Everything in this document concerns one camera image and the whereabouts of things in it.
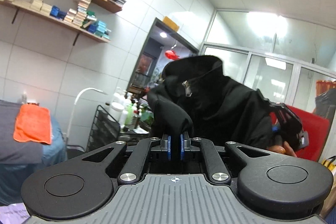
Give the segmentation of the person's right hand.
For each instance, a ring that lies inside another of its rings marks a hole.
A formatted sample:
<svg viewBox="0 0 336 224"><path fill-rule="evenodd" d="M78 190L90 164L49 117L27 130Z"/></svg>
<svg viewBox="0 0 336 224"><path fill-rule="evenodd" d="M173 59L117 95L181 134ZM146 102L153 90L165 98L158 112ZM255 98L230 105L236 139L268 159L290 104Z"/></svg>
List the person's right hand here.
<svg viewBox="0 0 336 224"><path fill-rule="evenodd" d="M282 155L288 155L292 157L297 157L292 147L289 145L287 141L284 141L282 145L272 145L267 148L268 151L272 151L275 153L280 153Z"/></svg>

